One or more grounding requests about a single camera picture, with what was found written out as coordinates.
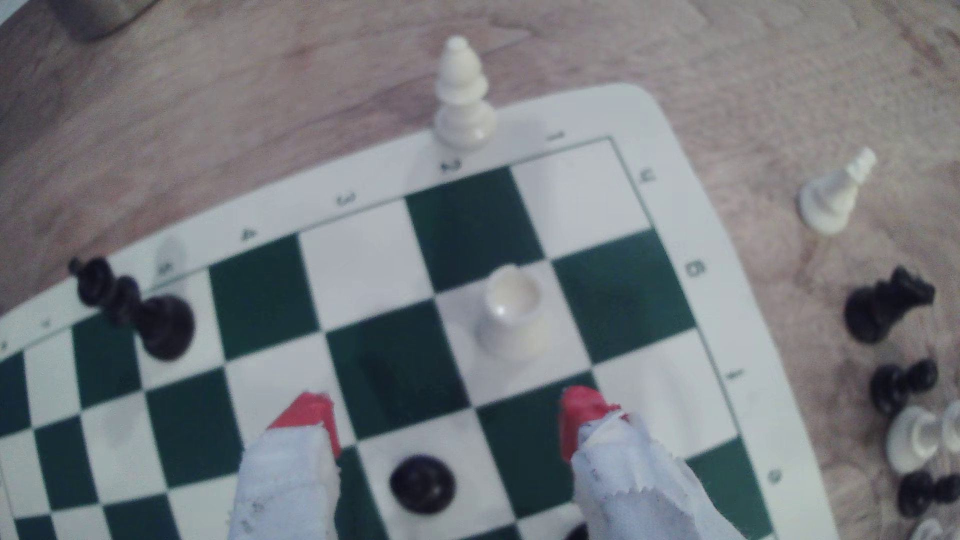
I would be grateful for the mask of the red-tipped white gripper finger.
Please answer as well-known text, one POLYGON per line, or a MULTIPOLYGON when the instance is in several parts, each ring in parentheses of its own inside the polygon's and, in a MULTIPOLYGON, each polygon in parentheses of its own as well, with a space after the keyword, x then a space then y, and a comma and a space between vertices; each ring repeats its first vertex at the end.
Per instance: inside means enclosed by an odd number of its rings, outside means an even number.
POLYGON ((337 539, 342 451, 333 400, 299 394, 245 449, 228 539, 337 539))
POLYGON ((590 539, 743 539, 642 417, 592 387, 562 391, 559 448, 590 539))

